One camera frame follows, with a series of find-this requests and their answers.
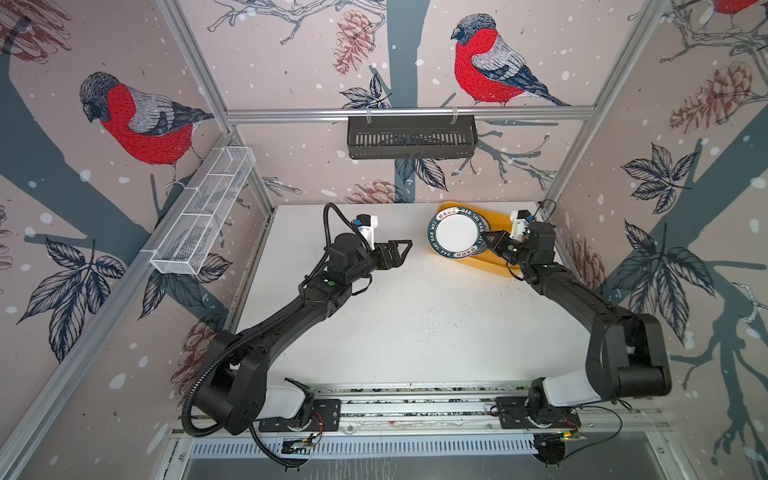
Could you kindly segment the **green lettered plate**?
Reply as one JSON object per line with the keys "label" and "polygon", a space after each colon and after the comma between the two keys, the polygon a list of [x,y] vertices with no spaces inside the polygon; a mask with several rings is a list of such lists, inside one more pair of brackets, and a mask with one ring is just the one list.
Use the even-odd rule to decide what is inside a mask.
{"label": "green lettered plate", "polygon": [[451,259],[460,260],[462,251],[471,246],[477,236],[476,227],[469,216],[480,216],[466,207],[448,207],[437,212],[427,227],[427,241],[434,253]]}

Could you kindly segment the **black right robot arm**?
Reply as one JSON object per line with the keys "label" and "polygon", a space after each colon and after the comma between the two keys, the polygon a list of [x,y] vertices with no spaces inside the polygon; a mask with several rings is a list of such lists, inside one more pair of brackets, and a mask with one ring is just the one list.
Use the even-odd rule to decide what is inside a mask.
{"label": "black right robot arm", "polygon": [[530,385],[526,410],[533,423],[551,424],[567,408],[671,392],[661,322],[612,305],[557,263],[553,225],[534,221],[520,240],[503,230],[484,232],[482,238],[506,264],[520,268],[519,280],[562,307],[590,334],[583,366]]}

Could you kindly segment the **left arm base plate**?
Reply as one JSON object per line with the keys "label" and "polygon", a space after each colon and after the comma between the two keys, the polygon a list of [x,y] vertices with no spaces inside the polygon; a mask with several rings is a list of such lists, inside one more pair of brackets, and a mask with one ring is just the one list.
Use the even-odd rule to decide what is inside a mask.
{"label": "left arm base plate", "polygon": [[260,433],[303,433],[337,432],[341,418],[341,401],[339,399],[315,399],[312,410],[305,423],[303,419],[271,418],[260,420]]}

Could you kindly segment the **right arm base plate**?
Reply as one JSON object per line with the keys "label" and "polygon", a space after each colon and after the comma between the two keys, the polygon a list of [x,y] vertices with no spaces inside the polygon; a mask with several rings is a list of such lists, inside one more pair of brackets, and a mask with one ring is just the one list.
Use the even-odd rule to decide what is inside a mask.
{"label": "right arm base plate", "polygon": [[503,429],[555,429],[576,430],[581,428],[580,418],[574,408],[554,407],[542,400],[531,406],[528,397],[497,397],[492,408]]}

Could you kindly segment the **orange sunburst plate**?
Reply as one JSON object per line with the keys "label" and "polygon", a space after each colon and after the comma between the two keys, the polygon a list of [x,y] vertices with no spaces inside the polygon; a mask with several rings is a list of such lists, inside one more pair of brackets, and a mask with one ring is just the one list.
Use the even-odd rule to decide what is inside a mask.
{"label": "orange sunburst plate", "polygon": [[469,219],[473,222],[473,225],[476,227],[477,236],[474,243],[471,246],[467,247],[465,250],[463,250],[462,254],[464,256],[478,256],[488,250],[488,245],[483,239],[483,234],[491,231],[491,225],[489,221],[482,215],[469,216]]}

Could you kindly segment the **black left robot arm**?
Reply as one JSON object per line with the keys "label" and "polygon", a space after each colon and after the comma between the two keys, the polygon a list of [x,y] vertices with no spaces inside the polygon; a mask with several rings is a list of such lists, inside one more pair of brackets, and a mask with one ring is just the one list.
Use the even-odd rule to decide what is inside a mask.
{"label": "black left robot arm", "polygon": [[410,240],[368,245],[359,234],[338,235],[299,284],[294,300],[254,327],[223,331],[211,340],[182,406],[184,431],[193,437],[219,430],[239,435],[257,421],[274,418],[297,428],[310,424],[313,393],[291,378],[269,383],[271,365],[301,335],[355,296],[356,281],[370,280],[377,270],[401,267],[412,246]]}

